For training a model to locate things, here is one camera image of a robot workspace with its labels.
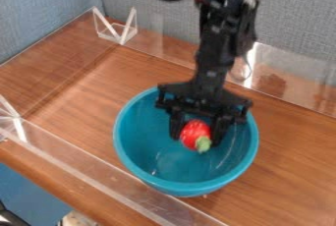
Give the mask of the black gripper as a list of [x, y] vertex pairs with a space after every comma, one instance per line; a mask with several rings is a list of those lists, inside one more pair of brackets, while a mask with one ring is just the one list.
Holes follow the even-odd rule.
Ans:
[[233, 60], [213, 64], [198, 61], [189, 80], [157, 86], [154, 106], [170, 115], [169, 136], [173, 140], [185, 126], [185, 114], [210, 118], [213, 146], [220, 145], [230, 124], [245, 122], [252, 101], [222, 87], [233, 64]]

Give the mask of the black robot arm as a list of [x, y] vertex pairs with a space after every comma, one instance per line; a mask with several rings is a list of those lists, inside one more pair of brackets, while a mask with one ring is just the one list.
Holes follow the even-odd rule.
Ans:
[[256, 41], [254, 20], [260, 0], [194, 0], [200, 7], [200, 47], [193, 77], [157, 86], [156, 106], [170, 115], [169, 136], [180, 137], [185, 116], [210, 118], [209, 139], [218, 145], [228, 127], [246, 119], [252, 101], [222, 88], [234, 59]]

